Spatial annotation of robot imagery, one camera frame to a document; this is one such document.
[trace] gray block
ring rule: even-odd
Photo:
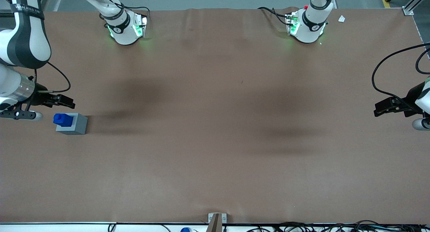
[[[57,125],[57,128],[55,129],[55,131],[60,132],[62,134],[68,134],[68,135],[85,134],[88,118],[79,113],[65,113],[65,114],[73,117],[72,126],[61,127],[60,125]]]

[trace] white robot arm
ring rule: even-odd
[[[300,42],[315,42],[323,34],[333,6],[332,0],[310,0],[307,9],[302,8],[286,17],[288,33]]]
[[[126,10],[119,0],[86,0],[101,13],[112,38],[118,44],[130,45],[144,36],[146,16]]]
[[[45,93],[47,88],[15,71],[13,66],[38,69],[51,57],[40,0],[11,0],[14,29],[0,29],[0,117],[37,120],[31,105],[62,105],[74,108],[73,99]]]
[[[399,112],[403,112],[405,117],[422,115],[423,118],[414,120],[412,126],[416,130],[430,131],[430,77],[411,88],[402,99],[389,97],[376,103],[373,111],[375,117]]]

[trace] metal bracket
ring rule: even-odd
[[[403,14],[405,16],[412,16],[414,14],[413,10],[411,11],[407,11],[406,8],[404,6],[402,6],[402,10],[403,10]]]
[[[211,219],[214,214],[219,214],[219,212],[211,212],[208,214],[208,223],[211,222]],[[227,214],[221,214],[222,223],[227,223]]]

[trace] black cable band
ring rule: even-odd
[[[108,26],[115,33],[123,33],[124,29],[130,24],[130,19],[130,15],[127,14],[127,19],[122,24],[117,26],[108,24]]]
[[[12,13],[23,13],[27,16],[34,16],[39,19],[45,20],[45,16],[43,15],[42,10],[31,7],[26,4],[22,4],[22,3],[11,4],[10,10],[12,11]]]
[[[324,10],[324,9],[326,9],[326,8],[330,5],[330,3],[332,3],[332,0],[327,0],[326,5],[324,5],[324,6],[322,6],[322,7],[318,7],[318,6],[315,6],[314,4],[312,4],[312,0],[311,0],[311,1],[310,1],[310,6],[311,6],[313,9],[316,9],[316,10]]]
[[[115,20],[115,19],[118,19],[123,13],[124,13],[124,8],[121,8],[121,11],[114,16],[104,16],[104,15],[102,16],[105,20]]]
[[[321,22],[319,24],[314,23],[314,22],[310,21],[309,19],[307,19],[307,17],[306,17],[306,10],[303,12],[302,19],[303,19],[303,23],[307,27],[309,27],[309,30],[312,31],[312,32],[320,30],[321,27],[326,23],[326,20],[327,20],[326,19],[326,20],[324,20],[324,22]]]

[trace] brown table surface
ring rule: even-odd
[[[0,221],[198,222],[219,211],[229,222],[428,223],[429,133],[412,128],[418,116],[373,116],[387,97],[373,68],[421,43],[413,18],[339,9],[329,20],[302,44],[261,10],[156,11],[147,39],[121,46],[96,12],[47,12],[51,62],[76,109],[0,120]],[[414,69],[422,51],[389,59],[377,85],[405,96],[426,78]],[[66,85],[47,66],[38,73]],[[55,132],[58,112],[90,116],[88,134]]]

